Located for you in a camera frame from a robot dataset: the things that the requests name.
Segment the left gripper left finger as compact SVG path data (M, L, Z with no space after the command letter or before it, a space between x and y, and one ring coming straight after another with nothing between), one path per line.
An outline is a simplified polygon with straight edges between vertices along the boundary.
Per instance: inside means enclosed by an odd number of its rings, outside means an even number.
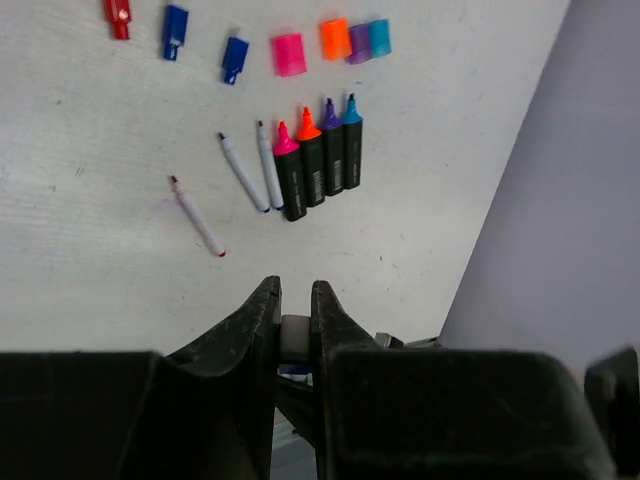
M281 282L170 355L1 356L5 479L266 479Z

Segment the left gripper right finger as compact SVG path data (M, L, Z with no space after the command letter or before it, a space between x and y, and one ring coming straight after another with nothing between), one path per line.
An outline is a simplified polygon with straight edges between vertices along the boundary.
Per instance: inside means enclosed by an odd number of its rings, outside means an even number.
M573 376L511 350L385 348L331 285L311 293L322 479L611 479Z

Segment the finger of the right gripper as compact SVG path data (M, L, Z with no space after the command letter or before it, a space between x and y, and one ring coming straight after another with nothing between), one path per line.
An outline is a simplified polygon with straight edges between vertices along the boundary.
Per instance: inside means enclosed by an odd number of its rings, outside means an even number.
M619 475L639 474L639 349L626 346L593 363L584 392Z

